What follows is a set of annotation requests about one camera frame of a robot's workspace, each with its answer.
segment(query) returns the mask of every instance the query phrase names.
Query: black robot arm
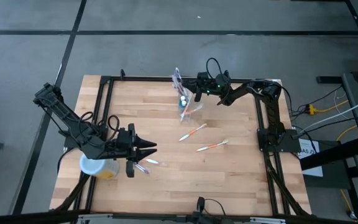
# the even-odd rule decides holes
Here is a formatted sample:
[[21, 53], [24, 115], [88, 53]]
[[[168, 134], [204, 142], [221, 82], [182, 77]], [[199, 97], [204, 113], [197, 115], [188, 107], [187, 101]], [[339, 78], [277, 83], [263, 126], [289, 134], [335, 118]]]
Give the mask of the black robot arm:
[[46, 83], [35, 94], [34, 103], [45, 110], [52, 110], [66, 124], [68, 131], [60, 132], [60, 134], [75, 142], [75, 145], [78, 146], [88, 159], [126, 158], [128, 177], [134, 176], [134, 163], [157, 151], [156, 149], [142, 149], [154, 147], [157, 144], [138, 137], [135, 133], [134, 124], [129, 124], [127, 130], [119, 128], [116, 139], [104, 141], [102, 139], [102, 129], [106, 124], [93, 124], [81, 120], [64, 103], [60, 89], [49, 83]]
[[200, 101], [202, 93], [219, 96], [218, 105], [232, 105], [238, 98], [250, 93], [256, 99], [265, 103], [268, 128], [264, 136], [268, 144], [280, 143], [285, 128], [280, 121], [278, 99], [281, 94], [281, 85], [270, 80], [250, 80], [233, 89], [231, 87], [229, 72], [225, 71], [216, 78], [209, 78], [206, 73], [199, 73], [196, 81], [184, 81], [183, 86], [196, 94], [195, 101]]

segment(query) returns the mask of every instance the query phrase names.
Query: wooden table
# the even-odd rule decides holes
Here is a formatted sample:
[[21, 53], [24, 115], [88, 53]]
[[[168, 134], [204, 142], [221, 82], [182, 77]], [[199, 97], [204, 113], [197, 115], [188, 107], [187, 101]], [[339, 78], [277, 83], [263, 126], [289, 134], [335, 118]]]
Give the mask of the wooden table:
[[[84, 76], [75, 108], [78, 115], [93, 111], [99, 80], [100, 76]], [[216, 106], [218, 101], [217, 96], [203, 95], [203, 110], [180, 123], [178, 95], [170, 82], [114, 82], [109, 114], [119, 117], [121, 127], [134, 123], [141, 138], [156, 142], [158, 151], [149, 158], [166, 166], [144, 164], [150, 175], [135, 169], [135, 177], [128, 178], [126, 160], [119, 159], [120, 171], [115, 179], [97, 180], [91, 211], [191, 214], [196, 210], [198, 197], [205, 197], [221, 202], [228, 215], [271, 215], [267, 175], [257, 143], [254, 97], [248, 94], [231, 106]], [[283, 93], [280, 116], [285, 127], [290, 128]], [[203, 123], [208, 126], [183, 142], [178, 141]], [[199, 147], [226, 138], [229, 143], [225, 146], [196, 152]], [[62, 160], [50, 208], [59, 206], [76, 185], [81, 154], [75, 149]], [[298, 159], [290, 153], [280, 155], [286, 186], [303, 209], [310, 212]], [[283, 212], [280, 191], [277, 186], [275, 189], [278, 208]], [[87, 191], [86, 185], [81, 208], [85, 206]], [[207, 201], [206, 209], [222, 214], [219, 205], [212, 201]]]

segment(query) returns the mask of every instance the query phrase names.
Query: black cable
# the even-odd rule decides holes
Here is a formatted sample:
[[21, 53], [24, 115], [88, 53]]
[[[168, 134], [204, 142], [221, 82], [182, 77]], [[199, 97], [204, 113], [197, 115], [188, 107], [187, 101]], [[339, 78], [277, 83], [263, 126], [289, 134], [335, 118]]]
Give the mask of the black cable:
[[[112, 128], [111, 123], [110, 123], [111, 118], [115, 118], [117, 120], [116, 128]], [[111, 137], [108, 139], [108, 141], [111, 141], [115, 137], [115, 135], [117, 134], [117, 131], [118, 131], [118, 128], [119, 128], [119, 119], [118, 119], [118, 117], [116, 115], [111, 115], [108, 118], [108, 125], [109, 125], [109, 128], [111, 128], [114, 131], [112, 133]]]
[[74, 148], [71, 149], [67, 149], [67, 151], [65, 151], [60, 157], [59, 160], [57, 162], [57, 174], [59, 174], [59, 170], [60, 170], [60, 163], [62, 162], [63, 157], [65, 157], [65, 155], [69, 152], [71, 152], [71, 150], [73, 150]]
[[61, 127], [59, 126], [59, 124], [57, 124], [57, 122], [55, 121], [55, 119], [52, 117], [52, 115], [50, 115], [47, 110], [45, 110], [45, 108], [41, 107], [45, 113], [50, 117], [50, 119], [56, 124], [57, 128], [59, 129], [60, 132], [63, 133], [63, 130], [61, 129]]
[[304, 113], [306, 113], [306, 109], [304, 109], [303, 111], [298, 112], [298, 114], [295, 115], [295, 118], [293, 118], [293, 119], [291, 120], [291, 122], [294, 121], [294, 120], [296, 120], [296, 119], [298, 119], [299, 116], [300, 116], [301, 114], [304, 114]]
[[280, 85], [280, 87], [285, 91], [285, 93], [287, 93], [288, 99], [290, 99], [290, 110], [291, 110], [291, 116], [292, 116], [293, 110], [292, 110], [292, 99], [291, 99], [291, 95], [290, 95], [290, 93], [288, 92], [288, 90], [287, 90], [286, 88], [284, 88], [284, 87], [281, 86], [281, 85]]
[[230, 89], [227, 90], [226, 95], [224, 96], [223, 99], [221, 99], [221, 101], [219, 101], [219, 102], [217, 103], [217, 105], [220, 105], [221, 103], [223, 103], [223, 101], [225, 101], [225, 100], [227, 99], [227, 97], [229, 96], [229, 94], [230, 94]]
[[[51, 105], [53, 105], [54, 104], [54, 102], [52, 102], [52, 101], [50, 101], [50, 100], [48, 100], [48, 99], [46, 99], [46, 98], [42, 98], [42, 97], [40, 97], [40, 98], [36, 98], [36, 100], [45, 100], [45, 101], [47, 101], [47, 102], [49, 102]], [[58, 107], [58, 108], [56, 108], [57, 110], [59, 110], [59, 112], [61, 112], [61, 114], [64, 114], [64, 112]], [[69, 116], [67, 116], [66, 117], [67, 119], [69, 119], [69, 120], [72, 120], [72, 121], [76, 121], [75, 119], [73, 119], [73, 118], [71, 118], [71, 117], [69, 117]]]
[[326, 143], [324, 141], [319, 141], [320, 144], [324, 144], [326, 146], [338, 146], [338, 144], [330, 144], [330, 143]]
[[312, 102], [310, 102], [310, 103], [300, 105], [300, 106], [298, 107], [298, 110], [297, 110], [297, 111], [299, 111], [299, 109], [300, 109], [302, 106], [304, 106], [305, 109], [306, 109], [306, 106], [307, 106], [307, 105], [310, 105], [310, 104], [312, 104], [312, 103], [316, 103], [317, 101], [326, 98], [327, 96], [331, 95], [332, 93], [334, 93], [335, 91], [337, 91], [338, 89], [340, 89], [340, 88], [342, 88], [342, 87], [343, 87], [343, 85], [340, 85], [338, 88], [334, 89], [333, 91], [330, 91], [329, 93], [327, 93], [327, 94], [324, 95], [323, 97], [318, 98], [317, 100], [314, 100], [314, 101], [312, 101]]
[[205, 67], [206, 67], [206, 72], [208, 73], [209, 77], [211, 77], [212, 79], [214, 79], [214, 78], [212, 77], [212, 75], [210, 74], [209, 70], [208, 70], [208, 62], [209, 62], [210, 60], [214, 60], [214, 61], [216, 62], [216, 64], [217, 64], [218, 67], [219, 67], [219, 72], [220, 72], [220, 74], [222, 74], [222, 70], [221, 70], [221, 66], [220, 66], [219, 62], [218, 62], [215, 58], [209, 58], [209, 59], [206, 61], [206, 65], [205, 65]]
[[317, 101], [324, 99], [325, 97], [331, 95], [331, 94], [334, 93], [336, 90], [338, 90], [338, 89], [340, 89], [340, 88], [342, 88], [342, 87], [343, 87], [343, 86], [340, 85], [340, 86], [339, 86], [338, 88], [336, 88], [335, 90], [330, 91], [330, 92], [327, 93], [325, 96], [323, 96], [323, 97], [321, 97], [321, 98], [318, 98], [317, 100], [314, 100], [314, 101], [310, 102], [309, 104], [316, 103]]
[[293, 156], [295, 156], [297, 159], [299, 159], [298, 155], [295, 152], [291, 152]]
[[[296, 127], [296, 128], [298, 128], [298, 129], [302, 130], [302, 128], [301, 128], [301, 127], [296, 126], [296, 125], [293, 125], [293, 127]], [[311, 138], [311, 137], [310, 137], [310, 135], [309, 135], [309, 132], [305, 131], [305, 135], [307, 135], [308, 139], [310, 140], [311, 147], [313, 148], [314, 153], [315, 153], [315, 154], [317, 154], [316, 148], [315, 148], [315, 146], [314, 146], [314, 144], [313, 144], [313, 140], [312, 140], [312, 138]]]
[[214, 201], [214, 202], [218, 203], [218, 204], [221, 206], [223, 215], [226, 216], [226, 212], [224, 211], [223, 205], [222, 205], [220, 202], [218, 202], [218, 201], [215, 200], [215, 199], [211, 199], [211, 198], [206, 198], [205, 200], [206, 200], [206, 201], [207, 201], [207, 200], [211, 200], [211, 201]]
[[[83, 131], [81, 129], [81, 123], [85, 123], [85, 121], [91, 119], [93, 117], [93, 112], [92, 111], [88, 111], [88, 112], [85, 112], [83, 115], [81, 115], [80, 119], [78, 120], [78, 130], [80, 132], [80, 135], [81, 137], [83, 137], [84, 139], [88, 139], [87, 137], [85, 137], [85, 135], [83, 134]], [[89, 124], [86, 124], [88, 128], [91, 128], [92, 130], [94, 130], [92, 127], [89, 126]], [[94, 146], [94, 147], [101, 147], [103, 145], [105, 145], [105, 142], [101, 143], [101, 144], [95, 144], [93, 142], [91, 142], [90, 140], [88, 141], [88, 143], [91, 145], [91, 146]]]

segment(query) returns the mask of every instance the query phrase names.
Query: paper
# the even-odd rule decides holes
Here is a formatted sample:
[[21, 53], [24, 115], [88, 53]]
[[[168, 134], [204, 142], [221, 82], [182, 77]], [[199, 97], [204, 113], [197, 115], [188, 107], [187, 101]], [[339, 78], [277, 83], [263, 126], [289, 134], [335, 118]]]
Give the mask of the paper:
[[[308, 157], [310, 155], [313, 155], [315, 153], [314, 150], [313, 150], [313, 147], [311, 146], [310, 140], [299, 139], [299, 145], [301, 146], [301, 150], [302, 150], [302, 153], [299, 156], [299, 159], [303, 159], [303, 158]], [[318, 146], [318, 142], [313, 141], [313, 145], [314, 145], [314, 148], [316, 148], [316, 152], [319, 153], [320, 148]], [[315, 167], [315, 168], [312, 168], [312, 169], [308, 169], [308, 170], [304, 170], [302, 173], [304, 175], [312, 175], [312, 176], [315, 176], [315, 177], [323, 177], [323, 169], [321, 168], [321, 166]]]

